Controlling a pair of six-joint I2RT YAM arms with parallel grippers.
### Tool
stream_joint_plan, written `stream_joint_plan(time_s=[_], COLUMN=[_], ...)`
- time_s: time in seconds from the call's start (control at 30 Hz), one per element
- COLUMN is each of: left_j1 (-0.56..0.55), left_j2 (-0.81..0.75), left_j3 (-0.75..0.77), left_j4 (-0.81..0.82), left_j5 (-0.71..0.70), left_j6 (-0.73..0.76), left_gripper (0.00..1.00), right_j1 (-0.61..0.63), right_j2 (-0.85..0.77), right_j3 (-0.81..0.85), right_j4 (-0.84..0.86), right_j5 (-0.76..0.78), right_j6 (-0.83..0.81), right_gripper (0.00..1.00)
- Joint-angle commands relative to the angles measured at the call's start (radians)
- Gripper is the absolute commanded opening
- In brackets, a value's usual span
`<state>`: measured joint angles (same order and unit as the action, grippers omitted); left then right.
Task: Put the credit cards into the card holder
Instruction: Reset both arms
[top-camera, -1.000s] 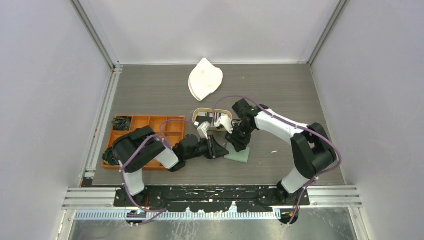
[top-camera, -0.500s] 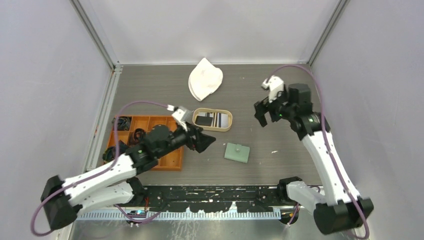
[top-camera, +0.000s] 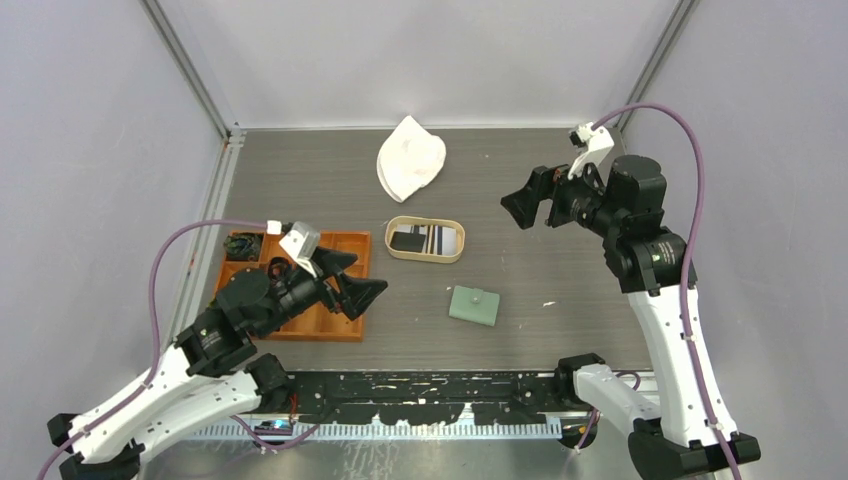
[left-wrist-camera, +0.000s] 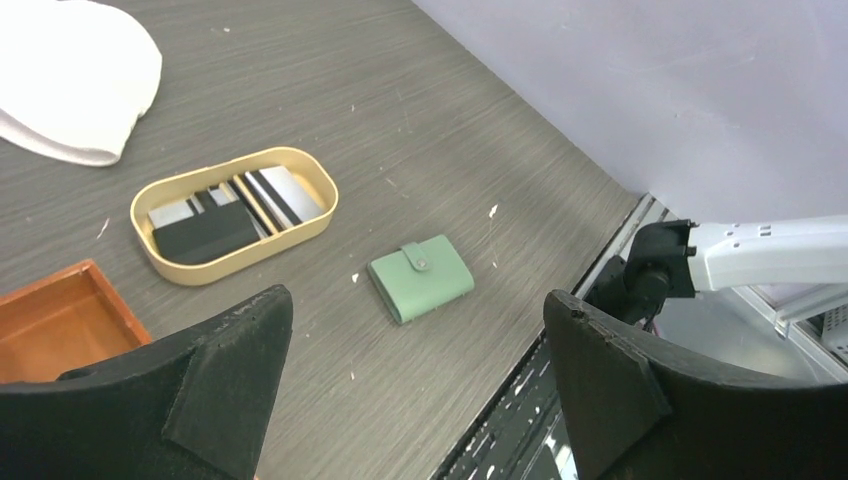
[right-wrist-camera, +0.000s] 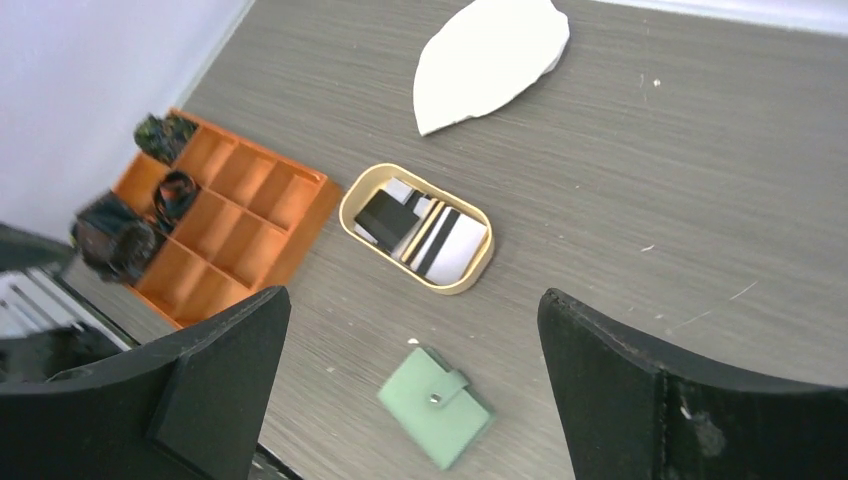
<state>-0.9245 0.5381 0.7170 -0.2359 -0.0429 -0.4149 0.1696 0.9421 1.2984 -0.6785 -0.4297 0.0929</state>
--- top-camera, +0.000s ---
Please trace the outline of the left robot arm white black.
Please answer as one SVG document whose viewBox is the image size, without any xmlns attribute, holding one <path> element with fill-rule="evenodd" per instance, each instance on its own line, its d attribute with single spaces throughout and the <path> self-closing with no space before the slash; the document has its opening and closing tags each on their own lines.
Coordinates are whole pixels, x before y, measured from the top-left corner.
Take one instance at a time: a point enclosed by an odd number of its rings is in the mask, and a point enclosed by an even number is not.
<svg viewBox="0 0 848 480">
<path fill-rule="evenodd" d="M 255 340 L 318 304 L 357 320 L 388 287 L 347 275 L 354 253 L 317 247 L 310 260 L 314 273 L 282 257 L 236 272 L 136 384 L 84 414 L 51 418 L 51 440 L 69 455 L 61 477 L 134 479 L 162 450 L 223 418 L 291 410 L 288 373 Z"/>
</svg>

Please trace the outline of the green card holder wallet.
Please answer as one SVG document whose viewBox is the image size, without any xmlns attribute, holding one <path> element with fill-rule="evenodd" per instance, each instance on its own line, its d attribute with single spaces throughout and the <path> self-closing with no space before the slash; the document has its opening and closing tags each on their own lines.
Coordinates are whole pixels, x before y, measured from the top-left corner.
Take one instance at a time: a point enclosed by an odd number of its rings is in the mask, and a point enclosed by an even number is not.
<svg viewBox="0 0 848 480">
<path fill-rule="evenodd" d="M 479 325 L 496 324 L 501 296 L 479 288 L 455 286 L 452 289 L 448 315 Z"/>
</svg>

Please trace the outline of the beige oval card tray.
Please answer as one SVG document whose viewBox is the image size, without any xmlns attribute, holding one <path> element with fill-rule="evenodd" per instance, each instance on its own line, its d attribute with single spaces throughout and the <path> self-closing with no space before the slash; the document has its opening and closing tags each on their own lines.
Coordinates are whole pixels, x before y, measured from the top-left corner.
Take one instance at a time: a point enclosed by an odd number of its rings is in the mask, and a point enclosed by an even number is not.
<svg viewBox="0 0 848 480">
<path fill-rule="evenodd" d="M 396 216 L 385 225 L 384 243 L 399 260 L 456 263 L 466 242 L 464 227 L 453 220 Z"/>
</svg>

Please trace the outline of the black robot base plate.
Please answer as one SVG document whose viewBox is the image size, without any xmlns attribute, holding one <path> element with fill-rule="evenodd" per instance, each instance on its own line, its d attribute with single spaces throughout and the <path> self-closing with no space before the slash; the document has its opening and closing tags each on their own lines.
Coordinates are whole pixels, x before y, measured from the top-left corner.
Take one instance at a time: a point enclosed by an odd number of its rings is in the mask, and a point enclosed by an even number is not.
<svg viewBox="0 0 848 480">
<path fill-rule="evenodd" d="M 573 413 L 588 420 L 581 402 L 550 370 L 294 371 L 284 398 L 264 400 L 255 414 L 295 414 L 304 423 L 394 426 L 455 424 L 469 408 L 476 426 L 540 424 Z"/>
</svg>

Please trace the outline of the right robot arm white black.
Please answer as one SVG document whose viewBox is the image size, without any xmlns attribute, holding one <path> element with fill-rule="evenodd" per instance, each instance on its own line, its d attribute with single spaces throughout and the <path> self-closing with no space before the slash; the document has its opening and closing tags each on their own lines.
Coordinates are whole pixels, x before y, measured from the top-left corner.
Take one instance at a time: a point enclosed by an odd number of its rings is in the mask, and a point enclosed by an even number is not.
<svg viewBox="0 0 848 480">
<path fill-rule="evenodd" d="M 658 397 L 628 386 L 596 354 L 563 358 L 555 396 L 567 410 L 590 407 L 625 436 L 644 479 L 682 479 L 758 461 L 758 440 L 741 432 L 723 403 L 697 318 L 698 291 L 685 240 L 663 223 L 667 182 L 653 159 L 625 155 L 607 177 L 593 165 L 569 177 L 565 166 L 535 168 L 500 203 L 521 229 L 575 223 L 602 240 L 608 269 L 646 340 Z"/>
</svg>

